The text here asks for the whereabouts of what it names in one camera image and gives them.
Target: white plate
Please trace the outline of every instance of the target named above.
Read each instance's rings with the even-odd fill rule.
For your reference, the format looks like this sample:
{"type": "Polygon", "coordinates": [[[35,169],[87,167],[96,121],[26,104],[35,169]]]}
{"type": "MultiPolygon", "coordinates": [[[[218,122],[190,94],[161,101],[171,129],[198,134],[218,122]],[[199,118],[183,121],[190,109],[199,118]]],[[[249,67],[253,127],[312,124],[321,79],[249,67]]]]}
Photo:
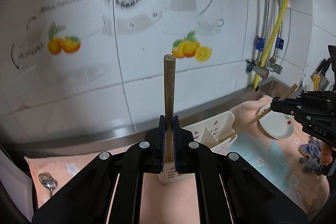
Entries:
{"type": "MultiPolygon", "coordinates": [[[[268,107],[264,105],[259,110],[259,115],[268,107]]],[[[285,139],[290,137],[294,132],[294,121],[291,116],[283,113],[271,111],[259,120],[261,126],[268,135],[276,139],[285,139]]]]}

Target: yellow pipe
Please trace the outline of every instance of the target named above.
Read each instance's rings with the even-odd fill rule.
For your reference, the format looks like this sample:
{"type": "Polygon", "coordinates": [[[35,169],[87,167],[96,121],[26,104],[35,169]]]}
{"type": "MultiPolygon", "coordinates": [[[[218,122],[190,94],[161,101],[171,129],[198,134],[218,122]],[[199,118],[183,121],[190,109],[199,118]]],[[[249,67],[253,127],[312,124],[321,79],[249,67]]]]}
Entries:
{"type": "MultiPolygon", "coordinates": [[[[288,5],[288,2],[289,0],[283,0],[282,2],[282,8],[280,9],[279,11],[279,14],[278,14],[278,18],[277,18],[277,21],[273,27],[273,31],[272,31],[272,34],[271,36],[269,37],[267,43],[266,43],[266,47],[265,47],[265,50],[263,51],[262,53],[262,57],[261,57],[261,66],[263,67],[267,61],[267,58],[268,58],[268,55],[269,55],[269,52],[271,51],[271,48],[273,46],[273,42],[277,36],[277,33],[279,31],[279,28],[280,28],[280,24],[285,16],[285,12],[286,12],[286,8],[287,8],[287,5],[288,5]]],[[[258,83],[259,83],[259,79],[260,79],[260,75],[256,74],[255,77],[254,77],[254,80],[253,80],[253,86],[256,88],[258,83]]]]}

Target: blue label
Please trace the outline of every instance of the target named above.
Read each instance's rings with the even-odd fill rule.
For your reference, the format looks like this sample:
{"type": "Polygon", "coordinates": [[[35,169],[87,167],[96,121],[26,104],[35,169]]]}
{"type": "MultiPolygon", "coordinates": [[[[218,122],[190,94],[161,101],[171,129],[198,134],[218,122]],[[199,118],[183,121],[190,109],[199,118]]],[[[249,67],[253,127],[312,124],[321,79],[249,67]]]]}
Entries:
{"type": "Polygon", "coordinates": [[[277,37],[277,40],[275,41],[275,47],[282,50],[282,48],[284,47],[284,40],[280,37],[277,37]]]}
{"type": "Polygon", "coordinates": [[[257,42],[255,43],[255,48],[258,51],[263,51],[265,46],[265,38],[258,37],[257,42]]]}

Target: finger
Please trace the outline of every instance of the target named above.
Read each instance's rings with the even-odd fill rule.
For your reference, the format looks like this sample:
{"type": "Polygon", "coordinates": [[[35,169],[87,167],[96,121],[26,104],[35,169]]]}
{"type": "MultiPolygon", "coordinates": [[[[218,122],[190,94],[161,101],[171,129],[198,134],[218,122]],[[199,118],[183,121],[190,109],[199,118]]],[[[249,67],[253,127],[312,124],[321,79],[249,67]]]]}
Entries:
{"type": "Polygon", "coordinates": [[[333,158],[331,156],[332,152],[333,150],[330,145],[322,143],[320,162],[323,165],[328,165],[333,161],[333,158]]]}

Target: white basket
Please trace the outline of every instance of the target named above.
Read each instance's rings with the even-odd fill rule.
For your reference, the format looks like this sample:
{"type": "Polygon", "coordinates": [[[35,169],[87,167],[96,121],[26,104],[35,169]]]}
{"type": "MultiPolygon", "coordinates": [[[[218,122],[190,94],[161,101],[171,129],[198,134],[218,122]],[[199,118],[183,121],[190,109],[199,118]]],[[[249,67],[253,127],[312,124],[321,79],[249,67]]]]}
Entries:
{"type": "MultiPolygon", "coordinates": [[[[206,133],[210,132],[212,134],[211,137],[214,138],[214,141],[218,143],[217,139],[221,140],[222,138],[225,137],[225,135],[228,135],[231,132],[233,132],[232,124],[234,119],[235,116],[233,115],[233,113],[226,111],[211,118],[205,119],[203,121],[188,125],[184,127],[184,129],[187,129],[194,134],[195,141],[198,141],[200,143],[209,146],[207,144],[208,139],[203,138],[203,136],[205,137],[205,132],[206,133]]],[[[231,144],[236,139],[237,135],[234,135],[218,145],[209,147],[215,153],[226,155],[228,153],[231,144]]],[[[169,184],[194,177],[194,174],[178,174],[175,172],[174,162],[168,162],[164,164],[163,172],[159,174],[158,177],[159,181],[162,184],[169,184]]]]}

